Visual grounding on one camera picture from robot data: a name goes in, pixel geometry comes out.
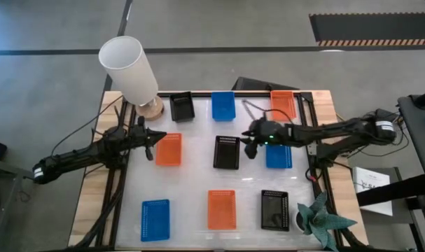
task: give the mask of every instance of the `wooden lamp base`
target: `wooden lamp base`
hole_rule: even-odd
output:
[[[161,97],[156,96],[153,101],[143,106],[136,106],[136,112],[139,116],[145,117],[146,120],[158,119],[164,112],[164,104]]]

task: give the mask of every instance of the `black floor mat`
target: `black floor mat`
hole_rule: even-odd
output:
[[[313,14],[320,46],[425,45],[425,13]]]

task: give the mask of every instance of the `orange tray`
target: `orange tray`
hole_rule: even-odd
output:
[[[168,133],[156,145],[156,164],[179,166],[181,164],[181,133]]]
[[[291,120],[296,118],[295,99],[291,91],[271,91],[271,109],[279,109],[285,112]],[[289,121],[289,119],[279,111],[272,111],[272,119],[278,121]]]
[[[234,230],[237,228],[234,190],[209,191],[207,227],[210,230]]]

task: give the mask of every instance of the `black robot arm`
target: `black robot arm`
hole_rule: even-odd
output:
[[[129,134],[126,134],[122,127],[112,127],[105,131],[99,141],[86,148],[43,158],[33,167],[34,182],[49,183],[61,174],[98,163],[104,164],[109,169],[120,169],[124,165],[122,152],[141,146],[146,148],[147,159],[152,160],[150,147],[166,134],[146,129],[144,117],[139,117],[137,124],[130,127]]]
[[[281,125],[262,118],[254,120],[249,130],[242,133],[248,138],[242,139],[246,144],[245,153],[249,158],[255,158],[257,146],[285,145],[302,147],[311,145],[317,160],[334,160],[339,154],[348,153],[368,144],[387,145],[396,138],[393,123],[381,120],[375,115],[363,118],[352,118],[344,122],[337,122],[318,127],[302,126],[286,123]],[[332,144],[313,144],[317,140],[333,137],[345,137]]]

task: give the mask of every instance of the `white cylindrical lamp shade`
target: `white cylindrical lamp shade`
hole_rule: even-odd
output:
[[[144,105],[158,94],[158,83],[137,39],[112,38],[100,49],[99,61],[128,102]]]

